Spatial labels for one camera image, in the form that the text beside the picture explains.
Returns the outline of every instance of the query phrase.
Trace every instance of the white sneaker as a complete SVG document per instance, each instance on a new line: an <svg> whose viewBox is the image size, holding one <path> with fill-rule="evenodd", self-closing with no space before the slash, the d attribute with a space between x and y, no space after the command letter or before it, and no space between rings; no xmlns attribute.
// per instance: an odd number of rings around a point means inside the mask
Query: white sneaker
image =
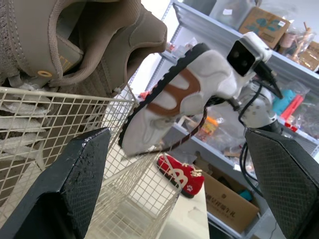
<svg viewBox="0 0 319 239"><path fill-rule="evenodd" d="M198 44L170 68L128 117L119 145L128 156L145 152L160 142L177 117L201 114L212 96L229 99L236 89L226 58Z"/></svg>

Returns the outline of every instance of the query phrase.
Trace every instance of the beige wire basket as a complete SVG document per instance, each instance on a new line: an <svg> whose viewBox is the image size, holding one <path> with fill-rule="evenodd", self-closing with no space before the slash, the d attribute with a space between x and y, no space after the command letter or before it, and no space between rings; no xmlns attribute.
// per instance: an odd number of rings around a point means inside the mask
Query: beige wire basket
<svg viewBox="0 0 319 239"><path fill-rule="evenodd" d="M0 228L70 139L108 127L103 183L85 238L157 238L179 191L157 169L158 155L128 160L118 146L135 105L129 87L115 99L0 87Z"/></svg>

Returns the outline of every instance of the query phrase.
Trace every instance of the teal object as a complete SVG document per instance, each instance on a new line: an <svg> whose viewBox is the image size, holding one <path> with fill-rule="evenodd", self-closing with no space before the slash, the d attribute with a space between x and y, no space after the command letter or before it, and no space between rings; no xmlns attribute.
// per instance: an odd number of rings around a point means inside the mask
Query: teal object
<svg viewBox="0 0 319 239"><path fill-rule="evenodd" d="M250 192L248 190L242 191L239 196L246 199L248 202L251 202L253 200L253 197L251 196Z"/></svg>
<svg viewBox="0 0 319 239"><path fill-rule="evenodd" d="M283 96L284 97L282 99L275 97L273 102L273 111L279 116L290 105L291 101L294 100L294 98L296 97L296 93L292 90L283 90Z"/></svg>

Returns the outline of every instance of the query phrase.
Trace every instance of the red shoe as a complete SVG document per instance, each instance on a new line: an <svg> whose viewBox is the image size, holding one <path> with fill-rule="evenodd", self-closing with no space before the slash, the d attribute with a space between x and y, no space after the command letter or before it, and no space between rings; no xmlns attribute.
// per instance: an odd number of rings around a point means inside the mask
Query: red shoe
<svg viewBox="0 0 319 239"><path fill-rule="evenodd" d="M202 170L197 170L187 163L180 163L169 155L167 155L167 159L177 179L174 178L172 170L170 170L163 156L159 157L157 161L159 171L177 188L177 180L179 180L183 188L181 193L188 198L193 198L200 191L204 183L204 176L201 175Z"/></svg>

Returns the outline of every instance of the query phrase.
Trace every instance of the cardboard box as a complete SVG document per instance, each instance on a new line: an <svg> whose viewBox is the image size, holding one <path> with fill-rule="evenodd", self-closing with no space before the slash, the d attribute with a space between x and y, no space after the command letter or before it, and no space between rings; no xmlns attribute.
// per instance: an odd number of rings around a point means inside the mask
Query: cardboard box
<svg viewBox="0 0 319 239"><path fill-rule="evenodd" d="M242 233L256 217L259 209L203 172L207 210L235 231Z"/></svg>
<svg viewBox="0 0 319 239"><path fill-rule="evenodd" d="M319 65L319 43L312 41L307 50L300 54L299 61L302 66L316 70Z"/></svg>
<svg viewBox="0 0 319 239"><path fill-rule="evenodd" d="M254 7L239 28L239 32L255 32L270 48L274 48L287 31L290 22L270 12Z"/></svg>

